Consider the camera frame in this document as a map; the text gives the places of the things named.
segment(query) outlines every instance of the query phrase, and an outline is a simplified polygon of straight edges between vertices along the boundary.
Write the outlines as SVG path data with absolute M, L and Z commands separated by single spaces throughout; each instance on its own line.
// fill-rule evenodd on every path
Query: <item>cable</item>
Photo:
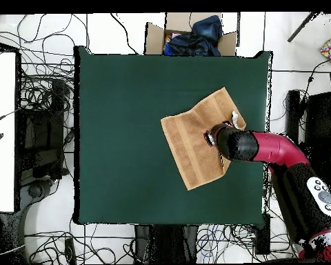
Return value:
M 125 34 L 126 34 L 126 42 L 128 43 L 128 47 L 134 51 L 134 53 L 136 55 L 138 55 L 139 53 L 136 52 L 133 48 L 131 48 L 130 44 L 129 44 L 129 36 L 128 36 L 128 31 L 126 30 L 125 26 L 123 26 L 123 24 L 112 14 L 110 13 L 110 15 L 112 16 L 113 19 L 115 19 L 115 21 L 120 24 L 120 26 L 125 30 Z
M 61 235 L 60 236 L 51 236 L 47 239 L 46 242 L 44 242 L 42 245 L 40 245 L 40 247 L 38 247 L 38 249 L 33 252 L 30 256 L 29 256 L 29 262 L 33 263 L 35 257 L 39 254 L 39 253 L 45 253 L 49 260 L 48 262 L 50 262 L 51 265 L 54 264 L 54 262 L 57 262 L 58 265 L 62 265 L 61 261 L 60 261 L 60 257 L 61 256 L 66 256 L 65 252 L 61 252 L 59 250 L 59 248 L 57 247 L 57 243 L 56 241 L 62 238 L 66 238 L 66 236 L 73 238 L 74 241 L 78 242 L 79 244 L 83 245 L 84 249 L 88 248 L 89 251 L 85 252 L 84 255 L 88 254 L 88 253 L 92 253 L 93 256 L 97 256 L 97 258 L 99 259 L 99 261 L 102 264 L 107 264 L 103 261 L 103 259 L 99 256 L 98 252 L 99 251 L 109 251 L 112 253 L 114 260 L 111 262 L 111 264 L 114 264 L 116 262 L 116 257 L 115 257 L 115 253 L 112 251 L 112 249 L 110 248 L 100 248 L 100 249 L 93 249 L 90 245 L 84 244 L 83 242 L 79 241 L 72 233 L 69 232 L 63 232 L 61 231 Z M 53 244 L 53 247 L 47 247 L 48 244 Z M 53 251 L 55 253 L 55 258 L 52 259 L 51 256 L 49 255 L 48 251 Z M 83 260 L 82 257 L 80 255 L 77 255 L 77 258 L 79 258 L 80 260 Z
M 191 28 L 191 30 L 192 30 L 192 27 L 191 27 L 191 25 L 190 25 L 191 14 L 192 14 L 192 12 L 190 13 L 190 16 L 189 16 L 189 26 L 190 26 L 190 28 Z

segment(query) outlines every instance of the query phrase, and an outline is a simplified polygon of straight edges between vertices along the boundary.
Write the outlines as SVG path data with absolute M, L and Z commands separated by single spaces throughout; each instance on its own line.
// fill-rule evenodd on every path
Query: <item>orange towel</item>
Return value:
M 232 112 L 238 114 L 238 126 L 246 124 L 227 90 L 222 88 L 194 108 L 161 120 L 174 160 L 188 190 L 210 183 L 222 176 L 230 161 L 221 158 L 216 147 L 210 147 L 203 134 L 214 125 L 232 121 Z

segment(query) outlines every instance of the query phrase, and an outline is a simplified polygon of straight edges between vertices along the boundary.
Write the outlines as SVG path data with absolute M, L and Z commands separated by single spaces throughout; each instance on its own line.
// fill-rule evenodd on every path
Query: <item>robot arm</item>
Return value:
M 231 161 L 268 163 L 283 219 L 299 257 L 317 255 L 331 260 L 331 193 L 287 137 L 242 131 L 229 123 L 214 126 L 205 137 Z

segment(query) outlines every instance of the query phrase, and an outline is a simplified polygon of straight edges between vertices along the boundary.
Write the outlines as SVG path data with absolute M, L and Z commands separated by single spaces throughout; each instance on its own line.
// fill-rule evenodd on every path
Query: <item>dark green tablecloth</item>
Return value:
M 225 86 L 247 129 L 263 131 L 269 52 L 252 59 L 90 55 L 79 47 L 75 58 L 80 190 L 75 186 L 74 218 L 262 225 L 263 164 L 231 163 L 221 179 L 187 191 L 160 120 Z

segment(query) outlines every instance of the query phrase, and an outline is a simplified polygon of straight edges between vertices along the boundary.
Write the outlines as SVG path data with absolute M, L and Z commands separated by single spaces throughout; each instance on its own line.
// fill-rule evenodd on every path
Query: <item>white desk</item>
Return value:
M 14 111 L 15 53 L 0 55 L 0 116 Z M 14 114 L 0 121 L 0 212 L 14 211 Z

